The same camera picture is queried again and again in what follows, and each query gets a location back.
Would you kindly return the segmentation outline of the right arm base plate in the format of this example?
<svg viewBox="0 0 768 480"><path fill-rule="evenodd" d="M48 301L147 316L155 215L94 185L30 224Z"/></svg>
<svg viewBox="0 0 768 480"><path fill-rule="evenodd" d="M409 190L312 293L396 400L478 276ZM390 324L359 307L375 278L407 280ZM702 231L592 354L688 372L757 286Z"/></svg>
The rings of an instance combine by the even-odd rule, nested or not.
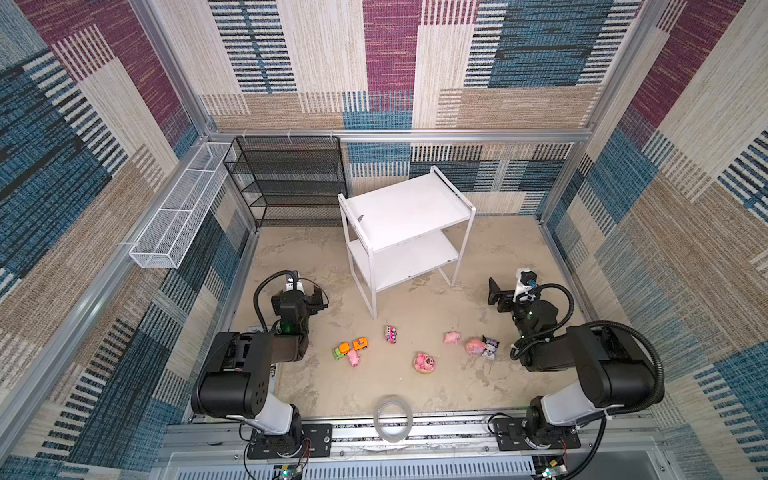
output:
<svg viewBox="0 0 768 480"><path fill-rule="evenodd" d="M491 416L487 427L500 451L568 450L581 447L574 427L535 424L522 417Z"/></svg>

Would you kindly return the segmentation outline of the pink toy truck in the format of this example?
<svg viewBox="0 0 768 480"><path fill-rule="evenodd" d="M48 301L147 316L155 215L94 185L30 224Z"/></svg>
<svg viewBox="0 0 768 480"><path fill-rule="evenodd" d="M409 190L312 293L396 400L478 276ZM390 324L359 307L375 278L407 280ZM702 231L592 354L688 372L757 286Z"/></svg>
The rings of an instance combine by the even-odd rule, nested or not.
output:
<svg viewBox="0 0 768 480"><path fill-rule="evenodd" d="M385 327L385 339L390 344L397 343L397 328L391 325Z"/></svg>

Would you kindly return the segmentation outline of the orange toy car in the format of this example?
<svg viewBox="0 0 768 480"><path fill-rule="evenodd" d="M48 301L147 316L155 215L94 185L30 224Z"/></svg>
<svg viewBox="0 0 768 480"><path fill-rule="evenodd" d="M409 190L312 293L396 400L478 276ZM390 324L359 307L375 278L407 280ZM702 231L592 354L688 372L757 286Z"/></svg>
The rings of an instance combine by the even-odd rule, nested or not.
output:
<svg viewBox="0 0 768 480"><path fill-rule="evenodd" d="M358 352L366 350L369 347L369 342L366 337L359 337L352 342L353 350Z"/></svg>

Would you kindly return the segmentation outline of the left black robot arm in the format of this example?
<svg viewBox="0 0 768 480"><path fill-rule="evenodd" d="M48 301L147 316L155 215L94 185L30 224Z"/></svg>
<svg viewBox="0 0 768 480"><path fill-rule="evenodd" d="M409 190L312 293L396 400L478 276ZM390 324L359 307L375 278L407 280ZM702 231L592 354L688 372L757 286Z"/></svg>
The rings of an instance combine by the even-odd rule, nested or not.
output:
<svg viewBox="0 0 768 480"><path fill-rule="evenodd" d="M297 406L271 393L271 369L301 361L309 347L310 318L329 306L316 282L296 270L271 274L255 289L260 329L215 335L191 394L195 414L251 428L247 454L304 460L311 440Z"/></svg>

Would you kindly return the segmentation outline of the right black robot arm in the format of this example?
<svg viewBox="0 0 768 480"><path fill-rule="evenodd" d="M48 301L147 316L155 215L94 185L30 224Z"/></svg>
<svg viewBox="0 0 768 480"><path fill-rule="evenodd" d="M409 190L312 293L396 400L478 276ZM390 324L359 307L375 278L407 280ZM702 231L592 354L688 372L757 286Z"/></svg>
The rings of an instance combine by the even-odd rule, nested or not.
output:
<svg viewBox="0 0 768 480"><path fill-rule="evenodd" d="M518 330L511 360L533 373L577 375L558 392L535 397L522 418L491 415L488 430L500 450L577 448L578 428L662 401L665 371L651 342L623 323L570 325L575 301L565 286L540 283L534 271L521 269L512 290L490 279L487 302L510 314Z"/></svg>

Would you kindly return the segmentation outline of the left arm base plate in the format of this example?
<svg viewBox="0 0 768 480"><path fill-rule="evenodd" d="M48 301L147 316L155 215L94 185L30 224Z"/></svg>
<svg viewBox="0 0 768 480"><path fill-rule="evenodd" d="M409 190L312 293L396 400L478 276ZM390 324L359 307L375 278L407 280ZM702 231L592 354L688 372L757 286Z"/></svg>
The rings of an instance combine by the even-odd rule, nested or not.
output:
<svg viewBox="0 0 768 480"><path fill-rule="evenodd" d="M326 458L330 456L332 440L333 426L330 423L302 424L282 435L253 431L245 456L248 460L299 459L308 451L311 459Z"/></svg>

